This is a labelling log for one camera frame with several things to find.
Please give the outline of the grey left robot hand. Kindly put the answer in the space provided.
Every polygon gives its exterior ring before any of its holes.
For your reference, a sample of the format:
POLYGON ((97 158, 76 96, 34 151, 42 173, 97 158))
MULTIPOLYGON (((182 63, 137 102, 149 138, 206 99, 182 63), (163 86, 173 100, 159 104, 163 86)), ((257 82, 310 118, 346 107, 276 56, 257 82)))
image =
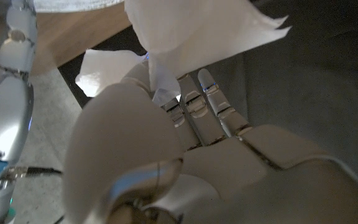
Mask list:
POLYGON ((150 99, 136 65, 82 110, 65 161, 71 223, 358 223, 358 178, 285 129, 251 126, 207 70, 150 99))

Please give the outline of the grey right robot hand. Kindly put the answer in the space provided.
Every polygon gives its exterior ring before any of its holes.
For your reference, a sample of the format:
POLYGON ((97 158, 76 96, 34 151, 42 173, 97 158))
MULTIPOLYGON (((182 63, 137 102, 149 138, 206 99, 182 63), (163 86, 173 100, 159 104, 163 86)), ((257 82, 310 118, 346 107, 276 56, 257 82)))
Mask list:
MULTIPOLYGON (((17 163, 29 133, 36 45, 34 2, 0 1, 0 176, 17 163)), ((0 177, 0 223, 14 219, 9 213, 13 191, 14 181, 0 177)))

